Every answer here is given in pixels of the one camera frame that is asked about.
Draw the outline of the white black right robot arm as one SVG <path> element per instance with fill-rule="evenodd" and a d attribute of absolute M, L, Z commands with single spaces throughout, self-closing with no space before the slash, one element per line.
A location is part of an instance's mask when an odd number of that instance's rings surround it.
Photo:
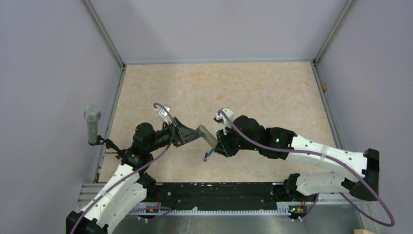
<path fill-rule="evenodd" d="M 319 174 L 291 174 L 284 181 L 292 201 L 304 195 L 347 193 L 376 201 L 379 184 L 379 151 L 351 152 L 320 144 L 281 128 L 265 128 L 247 116 L 230 118 L 219 111 L 214 120 L 224 127 L 216 133 L 215 152 L 226 157 L 240 150 L 256 151 L 269 159 L 301 161 L 325 169 Z"/>

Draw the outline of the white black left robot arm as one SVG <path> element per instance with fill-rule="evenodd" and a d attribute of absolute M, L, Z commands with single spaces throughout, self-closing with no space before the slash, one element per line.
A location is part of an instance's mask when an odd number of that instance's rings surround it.
<path fill-rule="evenodd" d="M 177 118 L 163 123 L 158 131 L 150 123 L 139 124 L 132 146 L 118 151 L 121 161 L 111 179 L 85 207 L 67 216 L 66 232 L 111 234 L 139 202 L 156 196 L 155 181 L 145 174 L 154 162 L 151 153 L 159 148 L 180 147 L 202 136 L 202 132 L 183 125 Z"/>

